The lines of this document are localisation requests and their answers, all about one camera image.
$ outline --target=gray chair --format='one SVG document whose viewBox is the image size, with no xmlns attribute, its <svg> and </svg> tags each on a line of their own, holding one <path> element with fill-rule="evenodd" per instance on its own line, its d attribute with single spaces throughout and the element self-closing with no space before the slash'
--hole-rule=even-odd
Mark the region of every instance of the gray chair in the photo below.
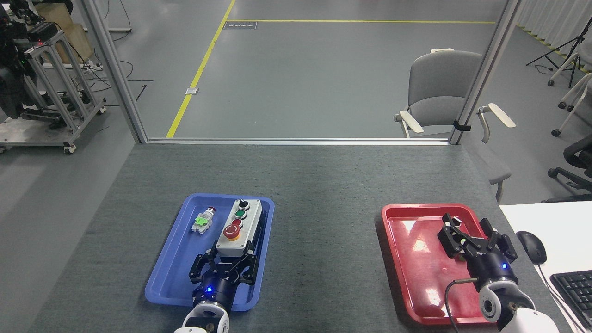
<svg viewBox="0 0 592 333">
<path fill-rule="evenodd" d="M 415 133 L 423 133 L 422 126 L 453 125 L 464 106 L 480 64 L 481 55 L 478 53 L 450 49 L 432 50 L 432 53 L 417 58 L 409 76 L 408 106 L 395 115 L 395 121 L 401 124 L 405 137 L 410 137 L 410 129 Z M 484 114 L 488 112 L 494 113 L 507 127 L 516 127 L 504 111 L 491 103 L 477 110 L 483 137 L 465 132 L 461 145 L 490 184 L 497 184 L 496 199 L 500 201 L 502 183 L 511 176 L 511 172 L 506 163 L 486 145 L 490 130 Z"/>
</svg>

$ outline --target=black office chair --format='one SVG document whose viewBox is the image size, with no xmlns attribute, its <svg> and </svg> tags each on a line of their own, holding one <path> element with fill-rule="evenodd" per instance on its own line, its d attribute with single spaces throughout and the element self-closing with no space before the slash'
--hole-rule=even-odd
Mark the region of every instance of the black office chair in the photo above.
<svg viewBox="0 0 592 333">
<path fill-rule="evenodd" d="M 592 135 L 588 135 L 587 137 L 565 148 L 563 151 L 563 157 L 574 167 L 585 169 L 584 175 L 592 178 Z M 592 181 L 585 180 L 582 177 L 567 171 L 566 169 L 559 167 L 551 168 L 547 174 L 551 178 L 556 178 L 558 174 L 561 174 L 570 180 L 570 182 L 567 182 L 567 185 L 579 190 L 587 190 L 592 193 Z M 589 200 L 592 200 L 592 194 L 580 194 L 577 196 L 552 198 L 542 202 L 546 203 Z"/>
</svg>

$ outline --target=keyboard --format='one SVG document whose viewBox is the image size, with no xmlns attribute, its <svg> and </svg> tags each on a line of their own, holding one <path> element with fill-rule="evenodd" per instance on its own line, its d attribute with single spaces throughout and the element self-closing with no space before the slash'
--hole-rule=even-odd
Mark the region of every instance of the keyboard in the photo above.
<svg viewBox="0 0 592 333">
<path fill-rule="evenodd" d="M 582 325 L 592 328 L 592 270 L 553 274 L 551 282 Z"/>
</svg>

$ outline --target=chair armrest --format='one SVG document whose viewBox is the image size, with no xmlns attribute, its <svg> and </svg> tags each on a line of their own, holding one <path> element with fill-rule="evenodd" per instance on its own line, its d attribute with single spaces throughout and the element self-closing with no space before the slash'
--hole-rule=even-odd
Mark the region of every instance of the chair armrest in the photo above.
<svg viewBox="0 0 592 333">
<path fill-rule="evenodd" d="M 483 113 L 486 113 L 486 112 L 493 112 L 493 114 L 495 114 L 496 117 L 504 125 L 506 125 L 506 127 L 508 127 L 508 128 L 514 128 L 514 127 L 516 127 L 516 124 L 514 123 L 514 121 L 512 119 L 510 119 L 510 117 L 504 112 L 504 110 L 502 110 L 496 104 L 489 103 L 489 104 L 487 104 L 486 107 L 483 107 Z"/>
<path fill-rule="evenodd" d="M 454 51 L 454 49 L 432 49 L 430 50 L 430 53 L 436 53 L 440 51 Z"/>
<path fill-rule="evenodd" d="M 417 122 L 417 120 L 415 120 L 415 118 L 413 118 L 413 116 L 405 111 L 405 110 L 401 110 L 399 111 L 399 116 L 401 117 L 401 119 L 403 119 L 404 122 L 407 123 L 407 125 L 409 126 L 409 128 L 414 131 L 415 133 L 423 133 L 423 128 L 421 125 L 419 125 L 419 123 Z"/>
</svg>

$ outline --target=caster wheel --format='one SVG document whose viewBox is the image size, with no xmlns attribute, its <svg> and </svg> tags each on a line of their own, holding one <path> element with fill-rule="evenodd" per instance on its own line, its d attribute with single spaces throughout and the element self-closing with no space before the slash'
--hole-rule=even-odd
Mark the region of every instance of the caster wheel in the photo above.
<svg viewBox="0 0 592 333">
<path fill-rule="evenodd" d="M 74 153 L 74 151 L 76 150 L 76 145 L 64 145 L 64 153 L 66 155 L 72 155 Z"/>
<path fill-rule="evenodd" d="M 551 177 L 551 178 L 555 178 L 557 177 L 559 173 L 557 172 L 557 170 L 555 170 L 554 168 L 551 168 L 547 171 L 547 176 Z"/>
</svg>

